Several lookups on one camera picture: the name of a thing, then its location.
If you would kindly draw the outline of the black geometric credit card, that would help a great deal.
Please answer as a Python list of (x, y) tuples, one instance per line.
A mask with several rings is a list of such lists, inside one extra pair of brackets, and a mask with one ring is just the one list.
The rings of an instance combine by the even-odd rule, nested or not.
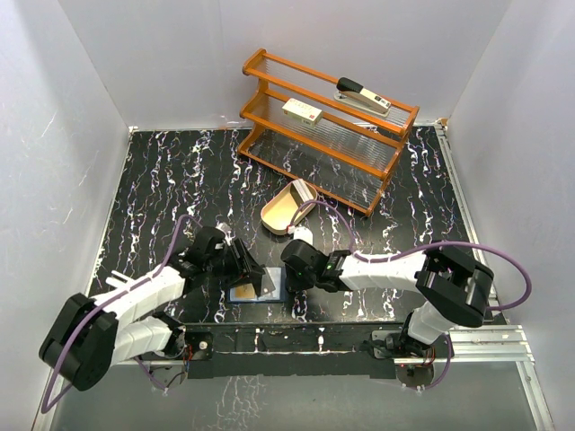
[(277, 298), (279, 289), (276, 287), (275, 279), (270, 275), (265, 275), (261, 279), (261, 297), (265, 299)]

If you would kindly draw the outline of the blue card holder wallet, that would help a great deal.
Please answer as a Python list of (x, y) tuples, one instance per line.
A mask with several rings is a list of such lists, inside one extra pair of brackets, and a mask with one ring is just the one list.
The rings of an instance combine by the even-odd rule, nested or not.
[(281, 303), (287, 298), (286, 270), (282, 267), (265, 268), (262, 277), (261, 295), (256, 295), (252, 284), (230, 289), (227, 293), (229, 303)]

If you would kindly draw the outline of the orange credit card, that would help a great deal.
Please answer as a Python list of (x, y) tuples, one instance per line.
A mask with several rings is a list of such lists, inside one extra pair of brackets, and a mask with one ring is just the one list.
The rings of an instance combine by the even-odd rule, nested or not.
[(238, 300), (242, 301), (243, 300), (249, 301), (257, 298), (257, 295), (255, 294), (255, 291), (252, 286), (237, 287), (234, 291), (234, 294)]

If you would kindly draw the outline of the stack of credit cards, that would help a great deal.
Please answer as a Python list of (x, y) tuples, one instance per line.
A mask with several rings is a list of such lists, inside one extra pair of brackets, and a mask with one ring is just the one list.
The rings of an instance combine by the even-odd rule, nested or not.
[(304, 180), (293, 180), (291, 182), (291, 187), (292, 192), (295, 194), (296, 200), (299, 201), (300, 204), (306, 201), (316, 200), (316, 193), (314, 188), (310, 188)]

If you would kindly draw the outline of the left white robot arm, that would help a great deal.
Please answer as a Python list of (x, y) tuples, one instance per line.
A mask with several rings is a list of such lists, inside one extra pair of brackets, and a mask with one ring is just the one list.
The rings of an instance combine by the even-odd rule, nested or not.
[(142, 277), (120, 281), (106, 294), (69, 297), (40, 345), (39, 357), (74, 388), (92, 388), (114, 365), (154, 353), (182, 356), (184, 326), (161, 306), (188, 294), (198, 277), (224, 289), (251, 286), (266, 293), (267, 271), (240, 239), (218, 228), (199, 229), (191, 246), (170, 251), (168, 260)]

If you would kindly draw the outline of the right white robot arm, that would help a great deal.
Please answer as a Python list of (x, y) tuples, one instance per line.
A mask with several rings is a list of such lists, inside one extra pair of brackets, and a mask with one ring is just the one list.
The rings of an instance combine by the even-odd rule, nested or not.
[(320, 288), (329, 293), (368, 288), (412, 291), (425, 298), (411, 311), (401, 330), (371, 341), (383, 357), (423, 357), (433, 343), (455, 326), (479, 328), (489, 304), (493, 271), (454, 245), (432, 243), (406, 256), (328, 255), (303, 240), (282, 251), (287, 289)]

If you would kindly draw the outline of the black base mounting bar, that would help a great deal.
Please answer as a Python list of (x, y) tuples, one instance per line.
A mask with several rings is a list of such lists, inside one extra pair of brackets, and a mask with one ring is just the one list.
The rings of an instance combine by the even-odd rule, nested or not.
[(397, 323), (189, 324), (190, 379), (235, 376), (345, 376), (393, 379), (401, 365), (431, 367), (452, 356), (447, 341), (428, 353), (392, 353)]

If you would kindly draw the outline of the orange wooden three-tier rack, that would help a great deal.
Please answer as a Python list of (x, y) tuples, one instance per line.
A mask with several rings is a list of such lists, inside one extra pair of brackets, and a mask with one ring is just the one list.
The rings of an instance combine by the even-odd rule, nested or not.
[[(326, 197), (370, 216), (389, 184), (409, 140), (419, 107), (383, 96), (392, 103), (387, 117), (352, 108), (334, 99), (340, 78), (256, 50), (243, 64), (256, 78), (254, 95), (240, 110), (252, 130), (239, 154), (290, 179), (302, 179)], [(285, 115), (290, 98), (323, 111), (309, 127)]]

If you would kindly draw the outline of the white staples box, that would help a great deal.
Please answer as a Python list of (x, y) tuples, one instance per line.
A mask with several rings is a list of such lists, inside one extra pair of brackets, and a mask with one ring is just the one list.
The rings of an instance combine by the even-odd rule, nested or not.
[(312, 128), (323, 118), (322, 110), (295, 98), (286, 101), (282, 106), (282, 111), (288, 117)]

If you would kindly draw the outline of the black and beige stapler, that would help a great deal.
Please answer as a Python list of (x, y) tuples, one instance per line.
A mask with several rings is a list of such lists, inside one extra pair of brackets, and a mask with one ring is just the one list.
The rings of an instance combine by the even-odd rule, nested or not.
[(341, 77), (338, 80), (336, 89), (334, 99), (352, 108), (383, 118), (387, 117), (390, 112), (392, 103), (389, 100), (347, 77)]

